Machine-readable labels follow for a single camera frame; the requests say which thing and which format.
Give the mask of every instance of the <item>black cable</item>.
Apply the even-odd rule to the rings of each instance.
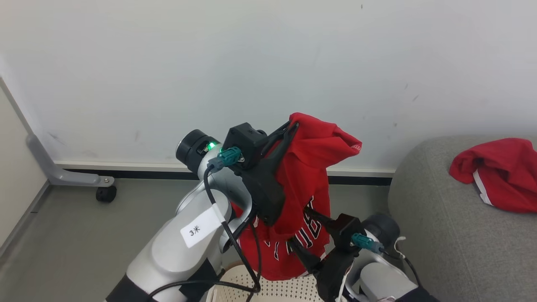
[[[261,280],[261,246],[259,245],[259,238],[257,238],[257,232],[256,232],[256,228],[253,226],[253,223],[252,221],[250,220],[250,226],[252,227],[252,233],[253,233],[253,238],[256,240],[256,248],[257,248],[257,282],[259,282],[259,280]],[[246,299],[246,302],[250,302],[250,300],[252,299],[253,297],[253,292],[251,292],[249,295],[248,295],[248,298]]]
[[[214,199],[213,193],[211,192],[211,188],[209,187],[209,172],[213,169],[213,165],[210,165],[205,170],[205,173],[203,174],[203,182],[205,185],[205,191],[207,192],[207,196],[209,197],[209,200],[211,201],[211,204],[216,204],[216,200]],[[222,226],[224,227],[224,231],[226,231],[226,234],[228,234],[228,238],[231,241],[231,244],[237,251],[239,257],[241,258],[242,263],[246,267],[246,270],[250,274],[250,277],[253,279],[254,286],[252,288],[251,292],[258,293],[261,291],[261,285],[259,283],[259,280],[257,280],[256,273],[253,271],[252,266],[250,265],[250,262],[248,262],[248,259],[244,256],[242,253],[241,247],[238,246],[237,240],[233,237],[233,233],[229,229],[228,223],[226,221],[222,222]]]
[[[246,225],[251,221],[253,220],[255,217],[256,217],[256,211],[254,210],[253,208],[253,205],[252,205],[252,209],[250,210],[250,213],[248,214],[248,216],[246,217],[246,219],[244,219],[244,221],[237,227],[237,229],[235,230],[235,232],[233,233],[233,238],[238,238],[239,235],[242,233],[242,231],[244,230],[244,228],[246,227]]]
[[[384,253],[386,256],[388,256],[390,258],[393,258],[395,260],[401,260],[400,257],[390,255],[390,254],[386,253],[385,251],[383,251],[382,253]],[[408,258],[406,256],[405,256],[404,260],[407,263],[407,265],[410,268],[410,270],[412,271],[412,273],[414,274],[414,278],[416,278],[416,282],[418,283],[418,286],[423,287],[422,282],[419,280],[418,273],[416,272],[416,269],[414,268],[414,265],[412,265],[412,263],[410,262],[410,260],[408,260]]]
[[[205,173],[204,173],[204,185],[205,185],[205,191],[207,192],[207,196],[209,197],[209,201],[211,201],[211,204],[215,204],[216,201],[214,199],[213,193],[211,192],[211,189],[209,188],[209,180],[208,180],[209,179],[209,172],[211,171],[211,169],[212,169],[212,167],[208,167],[207,170],[205,170]],[[257,276],[255,275],[254,271],[252,270],[252,267],[251,267],[250,263],[248,262],[248,260],[246,259],[246,257],[244,257],[244,254],[242,253],[241,248],[237,244],[237,240],[235,240],[235,237],[233,237],[233,234],[232,234],[231,230],[229,229],[228,223],[224,221],[224,222],[222,222],[222,226],[224,227],[224,230],[228,234],[229,240],[231,241],[231,243],[235,247],[235,250],[237,250],[237,253],[238,253],[239,257],[241,258],[242,262],[244,263],[244,266],[246,267],[246,270],[248,271],[248,273],[252,277],[253,283],[254,283],[253,287],[247,287],[247,286],[236,284],[236,283],[225,282],[225,281],[216,281],[216,280],[183,280],[183,281],[177,281],[177,282],[172,282],[172,283],[165,284],[165,285],[159,287],[158,289],[155,289],[154,291],[150,292],[149,297],[147,299],[147,302],[151,302],[153,297],[156,294],[158,294],[161,291],[163,291],[163,290],[167,290],[169,288],[176,287],[176,286],[182,286],[182,285],[188,285],[188,284],[200,284],[200,283],[201,284],[209,284],[209,285],[228,286],[228,287],[233,287],[235,289],[247,291],[247,292],[250,293],[247,301],[250,301],[250,299],[251,299],[251,297],[253,296],[254,293],[258,293],[258,292],[261,291],[261,284],[259,283],[259,280],[261,278],[261,268],[262,267],[261,267],[261,247],[259,245],[259,240],[257,238],[257,233],[255,231],[255,228],[253,227],[253,223],[251,222],[252,219],[249,219],[249,220],[250,220],[250,224],[252,226],[253,236],[256,239],[257,255],[258,255],[258,261],[259,261],[259,267],[258,267],[259,272],[258,272]]]
[[[416,269],[414,268],[414,265],[410,263],[410,260],[408,260],[408,258],[405,257],[404,260],[407,262],[408,267],[412,270],[412,273],[414,274],[414,277],[416,278],[416,282],[418,283],[418,286],[423,287],[421,281],[419,280],[418,273],[416,272]]]

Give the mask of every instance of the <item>green led light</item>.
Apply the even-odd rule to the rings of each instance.
[[[210,143],[207,145],[207,150],[211,150],[211,149],[214,148],[215,146],[216,146],[215,143],[210,142]]]

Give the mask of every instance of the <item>gray sofa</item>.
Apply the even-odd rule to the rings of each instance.
[[[489,206],[474,184],[448,173],[458,153],[496,139],[425,141],[397,168],[390,187],[390,213],[407,237],[401,250],[443,302],[537,301],[537,214]],[[537,137],[527,139],[536,146]]]

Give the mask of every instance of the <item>red shirt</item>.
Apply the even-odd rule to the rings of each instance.
[[[537,212],[537,152],[530,141],[501,139],[457,155],[449,174],[463,183],[474,180],[484,202],[505,211]]]
[[[303,209],[309,206],[330,216],[326,168],[357,155],[362,146],[336,124],[303,113],[293,113],[289,119],[291,125],[298,122],[300,126],[276,172],[286,196],[284,208],[274,226],[267,227],[261,220],[256,226],[262,276],[271,281],[291,279],[306,272],[287,243],[291,237],[296,237],[310,253],[318,257],[324,254],[329,235],[318,221],[305,217]],[[242,213],[237,206],[233,207],[238,215]],[[250,227],[243,231],[239,243],[252,268],[257,270],[257,248]]]

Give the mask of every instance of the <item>white label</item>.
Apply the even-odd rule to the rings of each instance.
[[[221,225],[219,217],[214,212],[214,208],[210,207],[182,228],[181,235],[185,240],[186,246],[191,248]]]

